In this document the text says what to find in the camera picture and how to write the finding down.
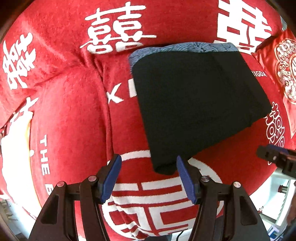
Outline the black pants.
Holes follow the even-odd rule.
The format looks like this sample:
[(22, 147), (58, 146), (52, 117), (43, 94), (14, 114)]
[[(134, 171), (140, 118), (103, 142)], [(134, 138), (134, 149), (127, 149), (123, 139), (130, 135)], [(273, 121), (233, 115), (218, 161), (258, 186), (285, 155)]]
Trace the black pants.
[(155, 172), (171, 175), (190, 158), (271, 111), (239, 52), (144, 50), (130, 66)]

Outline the red gold embroidered cushion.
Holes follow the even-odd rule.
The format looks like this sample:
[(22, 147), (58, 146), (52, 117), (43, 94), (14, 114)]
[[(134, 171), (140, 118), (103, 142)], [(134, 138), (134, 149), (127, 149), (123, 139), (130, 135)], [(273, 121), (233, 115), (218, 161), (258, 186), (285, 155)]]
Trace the red gold embroidered cushion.
[(277, 85), (283, 98), (290, 124), (290, 136), (295, 135), (295, 36), (286, 29), (268, 44), (252, 54)]

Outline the blue grey leaf-print cloth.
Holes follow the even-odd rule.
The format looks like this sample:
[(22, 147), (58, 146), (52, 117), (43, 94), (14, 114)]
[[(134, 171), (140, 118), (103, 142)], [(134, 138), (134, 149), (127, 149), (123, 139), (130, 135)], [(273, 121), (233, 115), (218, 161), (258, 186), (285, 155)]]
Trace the blue grey leaf-print cloth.
[(189, 53), (211, 53), (211, 52), (238, 52), (232, 43), (205, 43), (186, 42), (168, 45), (164, 47), (146, 47), (134, 51), (129, 56), (130, 70), (142, 58), (161, 52), (189, 52)]

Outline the red sofa cover white characters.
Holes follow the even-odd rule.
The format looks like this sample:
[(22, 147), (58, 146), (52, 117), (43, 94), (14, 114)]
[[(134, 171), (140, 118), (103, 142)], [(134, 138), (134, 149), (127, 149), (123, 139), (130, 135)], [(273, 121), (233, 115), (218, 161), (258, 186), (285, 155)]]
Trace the red sofa cover white characters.
[(257, 148), (295, 149), (278, 86), (252, 55), (285, 30), (267, 1), (32, 1), (1, 42), (1, 197), (36, 222), (58, 182), (80, 183), (118, 154), (118, 178), (99, 206), (109, 240), (191, 233), (199, 206), (177, 169), (153, 169), (129, 56), (186, 42), (239, 50), (271, 111), (181, 158), (250, 197), (276, 169)]

